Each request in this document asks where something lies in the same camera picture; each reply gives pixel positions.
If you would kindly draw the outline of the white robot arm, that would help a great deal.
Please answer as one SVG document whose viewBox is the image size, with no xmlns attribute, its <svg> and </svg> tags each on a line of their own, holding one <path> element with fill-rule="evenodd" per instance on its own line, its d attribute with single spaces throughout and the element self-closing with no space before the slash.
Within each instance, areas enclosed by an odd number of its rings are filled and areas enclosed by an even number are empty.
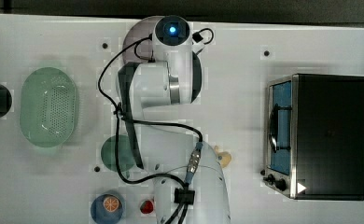
<svg viewBox="0 0 364 224">
<path fill-rule="evenodd" d="M 198 130 L 144 115 L 147 108 L 191 104 L 199 95 L 203 43 L 194 34 L 179 16 L 152 16 L 135 24 L 123 43 L 119 114 L 135 164 L 153 183 L 157 224 L 231 224 L 216 151 Z"/>
</svg>

